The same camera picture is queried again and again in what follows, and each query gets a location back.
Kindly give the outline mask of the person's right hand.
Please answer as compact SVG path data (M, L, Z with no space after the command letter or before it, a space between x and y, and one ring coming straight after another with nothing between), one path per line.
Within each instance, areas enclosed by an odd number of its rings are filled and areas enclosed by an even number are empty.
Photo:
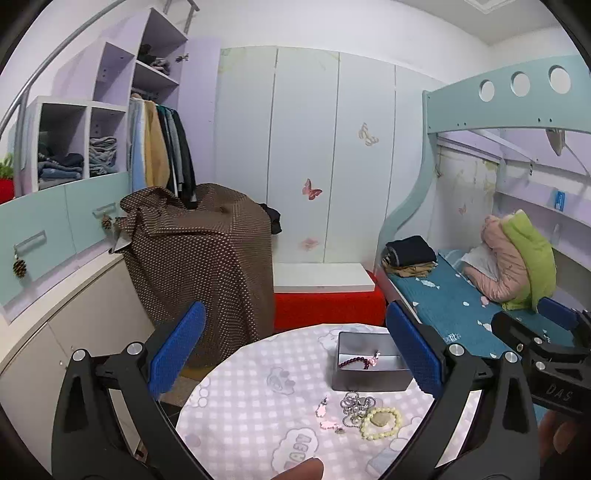
M590 419L574 419L548 410L538 427L541 466L554 458L559 466L577 474L590 463Z

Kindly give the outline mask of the person's left hand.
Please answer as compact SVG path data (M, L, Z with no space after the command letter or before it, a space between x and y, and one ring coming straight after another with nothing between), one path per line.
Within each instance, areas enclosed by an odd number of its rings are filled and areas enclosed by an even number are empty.
M322 480L324 463L318 458L311 458L273 477L273 480Z

